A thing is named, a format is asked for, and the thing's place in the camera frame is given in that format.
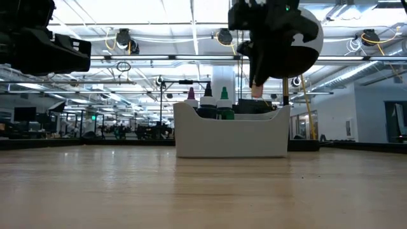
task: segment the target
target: yellow pole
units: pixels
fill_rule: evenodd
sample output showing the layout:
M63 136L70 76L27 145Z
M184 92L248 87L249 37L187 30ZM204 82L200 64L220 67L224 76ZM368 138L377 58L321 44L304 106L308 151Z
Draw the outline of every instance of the yellow pole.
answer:
M310 103L308 102L308 97L307 97L307 90L305 89L305 83L304 83L304 77L301 74L301 84L303 86L303 91L304 91L304 98L305 98L305 102L307 104L307 110L308 110L308 117L310 119L310 124L311 124L311 133L312 133L312 139L316 140L315 137L315 130L314 130L314 123L312 121L312 115L311 115L311 108L310 108Z

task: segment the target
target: green bottle cap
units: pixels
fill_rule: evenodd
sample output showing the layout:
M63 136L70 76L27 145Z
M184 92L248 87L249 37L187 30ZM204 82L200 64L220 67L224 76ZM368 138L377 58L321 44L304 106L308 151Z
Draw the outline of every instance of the green bottle cap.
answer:
M223 87L223 88L222 88L221 99L229 99L229 97L228 97L228 91L227 91L226 87Z

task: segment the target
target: green bottle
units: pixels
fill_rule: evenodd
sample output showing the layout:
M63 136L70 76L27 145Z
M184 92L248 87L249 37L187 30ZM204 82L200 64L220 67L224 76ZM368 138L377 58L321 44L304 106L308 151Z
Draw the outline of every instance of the green bottle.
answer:
M234 120L235 112L232 110L232 102L229 100L226 87L222 88L221 99L217 101L218 120Z

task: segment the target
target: dropper bottle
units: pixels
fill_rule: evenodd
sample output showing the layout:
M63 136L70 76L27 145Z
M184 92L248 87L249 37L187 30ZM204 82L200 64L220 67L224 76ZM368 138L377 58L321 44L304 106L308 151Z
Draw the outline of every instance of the dropper bottle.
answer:
M234 120L235 112L232 110L232 101L229 100L226 87L222 88L221 99L217 101L218 120Z
M184 100L184 102L193 107L195 111L198 109L198 101L195 99L195 92L193 91L193 87L190 87L188 98Z
M206 84L205 94L200 98L200 107L198 108L197 113L202 118L216 119L216 99L212 96L210 83Z

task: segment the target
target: white plastic bin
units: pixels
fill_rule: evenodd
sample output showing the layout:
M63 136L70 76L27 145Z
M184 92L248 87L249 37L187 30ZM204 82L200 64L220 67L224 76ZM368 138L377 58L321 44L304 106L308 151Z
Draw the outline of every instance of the white plastic bin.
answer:
M250 120L212 120L184 102L174 104L177 156L181 158L286 157L290 106Z

